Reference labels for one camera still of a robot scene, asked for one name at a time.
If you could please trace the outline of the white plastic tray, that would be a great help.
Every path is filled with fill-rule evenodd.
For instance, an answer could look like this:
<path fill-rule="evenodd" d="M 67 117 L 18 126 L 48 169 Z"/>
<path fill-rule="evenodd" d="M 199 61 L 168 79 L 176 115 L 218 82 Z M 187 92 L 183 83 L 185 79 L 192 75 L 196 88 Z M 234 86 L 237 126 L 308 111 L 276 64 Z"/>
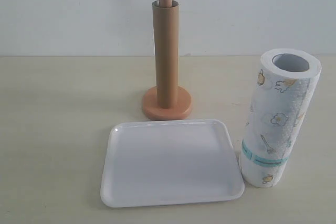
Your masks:
<path fill-rule="evenodd" d="M 110 132 L 100 187 L 109 207 L 228 201 L 244 190 L 219 120 L 128 122 Z"/>

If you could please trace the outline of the printed paper towel roll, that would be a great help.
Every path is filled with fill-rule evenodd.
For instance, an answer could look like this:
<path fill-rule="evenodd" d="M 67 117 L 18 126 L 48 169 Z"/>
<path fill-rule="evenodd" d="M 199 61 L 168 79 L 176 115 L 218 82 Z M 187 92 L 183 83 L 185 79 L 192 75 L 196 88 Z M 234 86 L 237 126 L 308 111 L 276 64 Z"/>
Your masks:
<path fill-rule="evenodd" d="M 301 50 L 273 49 L 260 57 L 239 167 L 253 186 L 276 185 L 317 86 L 321 62 Z"/>

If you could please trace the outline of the brown cardboard tube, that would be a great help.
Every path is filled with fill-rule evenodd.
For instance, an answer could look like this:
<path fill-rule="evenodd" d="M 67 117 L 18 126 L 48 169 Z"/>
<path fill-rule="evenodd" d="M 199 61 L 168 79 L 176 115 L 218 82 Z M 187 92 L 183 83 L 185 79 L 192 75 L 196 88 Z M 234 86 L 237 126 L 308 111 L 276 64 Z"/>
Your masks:
<path fill-rule="evenodd" d="M 171 109 L 178 97 L 179 3 L 173 1 L 171 7 L 161 7 L 155 1 L 152 10 L 157 102 Z"/>

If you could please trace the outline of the wooden paper towel holder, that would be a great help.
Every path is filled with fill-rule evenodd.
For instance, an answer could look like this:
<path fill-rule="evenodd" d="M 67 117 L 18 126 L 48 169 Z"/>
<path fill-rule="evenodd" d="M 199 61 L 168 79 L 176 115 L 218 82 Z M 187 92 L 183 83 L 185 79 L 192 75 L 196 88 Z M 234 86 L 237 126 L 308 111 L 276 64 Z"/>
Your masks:
<path fill-rule="evenodd" d="M 161 7 L 171 7 L 174 0 L 156 0 Z M 188 117 L 192 110 L 190 93 L 178 84 L 177 104 L 171 109 L 164 109 L 158 105 L 156 86 L 148 89 L 142 98 L 142 111 L 151 120 L 182 120 Z"/>

